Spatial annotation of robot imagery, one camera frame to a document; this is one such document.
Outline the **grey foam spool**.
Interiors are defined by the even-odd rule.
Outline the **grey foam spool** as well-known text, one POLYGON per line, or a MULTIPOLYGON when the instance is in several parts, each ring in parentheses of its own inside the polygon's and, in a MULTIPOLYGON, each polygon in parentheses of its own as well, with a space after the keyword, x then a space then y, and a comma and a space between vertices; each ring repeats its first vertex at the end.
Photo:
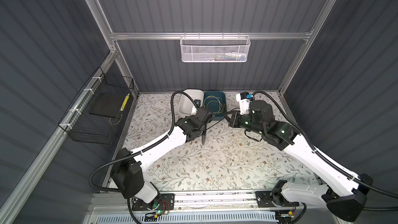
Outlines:
POLYGON ((212 125, 211 125, 210 127, 206 127, 206 129, 202 132, 202 135, 201 135, 201 144, 202 144, 202 146, 205 145, 205 143, 206 143, 207 131, 208 131, 209 129, 211 129, 211 128, 212 128, 212 125))

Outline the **white plastic bin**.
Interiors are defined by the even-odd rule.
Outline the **white plastic bin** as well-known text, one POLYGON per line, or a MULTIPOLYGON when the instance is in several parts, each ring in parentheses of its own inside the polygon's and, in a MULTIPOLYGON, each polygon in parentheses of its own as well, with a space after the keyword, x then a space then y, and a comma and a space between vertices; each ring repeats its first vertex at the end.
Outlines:
MULTIPOLYGON (((204 91, 199 89, 186 89, 184 92, 194 100, 198 107, 203 106, 204 91)), ((193 103, 185 95, 182 95, 178 106, 178 112, 183 116, 195 115, 196 107, 194 107, 193 103)))

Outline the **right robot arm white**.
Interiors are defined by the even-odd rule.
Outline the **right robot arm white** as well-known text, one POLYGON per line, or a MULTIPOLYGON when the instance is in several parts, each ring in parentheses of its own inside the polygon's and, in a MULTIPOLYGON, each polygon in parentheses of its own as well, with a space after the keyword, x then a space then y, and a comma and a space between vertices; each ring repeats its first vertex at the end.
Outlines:
POLYGON ((276 207, 288 204, 314 205, 328 209, 336 217, 354 222, 363 211, 396 212, 396 206, 367 207, 367 194, 374 191, 397 198, 398 195, 373 186, 373 179, 367 174, 357 174, 346 169, 314 146, 304 131, 291 119, 277 121, 273 108, 263 100, 255 98, 258 91, 236 95, 239 110, 225 113, 231 128, 242 128, 253 132, 263 141, 280 151, 293 156, 312 170, 323 183, 319 186, 304 186, 279 180, 269 194, 259 196, 258 201, 271 201, 276 207))

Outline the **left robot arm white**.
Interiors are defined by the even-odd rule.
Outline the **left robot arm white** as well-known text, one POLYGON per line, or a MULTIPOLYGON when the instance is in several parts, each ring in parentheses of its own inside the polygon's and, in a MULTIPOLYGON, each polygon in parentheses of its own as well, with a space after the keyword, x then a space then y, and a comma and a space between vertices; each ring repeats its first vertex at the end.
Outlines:
POLYGON ((176 91, 170 99, 171 128, 163 135, 152 140, 144 146, 128 150, 121 149, 116 159, 99 166, 89 176, 89 185, 105 192, 120 192, 131 203, 132 198, 142 200, 155 209, 159 206, 161 197, 156 186, 144 179, 144 172, 158 159, 169 151, 200 137, 207 130, 207 125, 213 120, 214 114, 204 106, 197 106, 192 97, 186 92, 176 91), (195 108, 194 115, 176 120, 174 97, 181 94, 188 98, 195 108), (117 188, 100 186, 94 182, 96 173, 111 167, 111 178, 117 188))

